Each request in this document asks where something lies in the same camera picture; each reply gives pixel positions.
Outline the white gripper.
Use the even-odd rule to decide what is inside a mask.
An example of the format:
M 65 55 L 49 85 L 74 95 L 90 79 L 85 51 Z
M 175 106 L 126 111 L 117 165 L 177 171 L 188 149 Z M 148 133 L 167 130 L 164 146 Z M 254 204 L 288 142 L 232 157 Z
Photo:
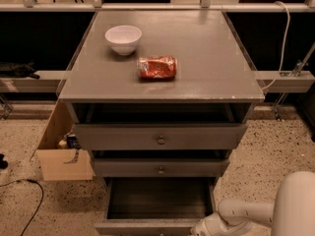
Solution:
M 215 212 L 199 220 L 190 229 L 190 233 L 192 236 L 243 236 L 251 228 L 251 223 L 247 221 L 231 225 Z

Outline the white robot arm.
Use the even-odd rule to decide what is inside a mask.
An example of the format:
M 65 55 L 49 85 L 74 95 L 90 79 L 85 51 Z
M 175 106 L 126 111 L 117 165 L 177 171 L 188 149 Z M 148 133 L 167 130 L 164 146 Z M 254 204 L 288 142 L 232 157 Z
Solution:
M 242 236 L 251 224 L 271 228 L 271 236 L 315 236 L 315 173 L 289 174 L 272 204 L 223 199 L 218 210 L 198 221 L 193 236 Z

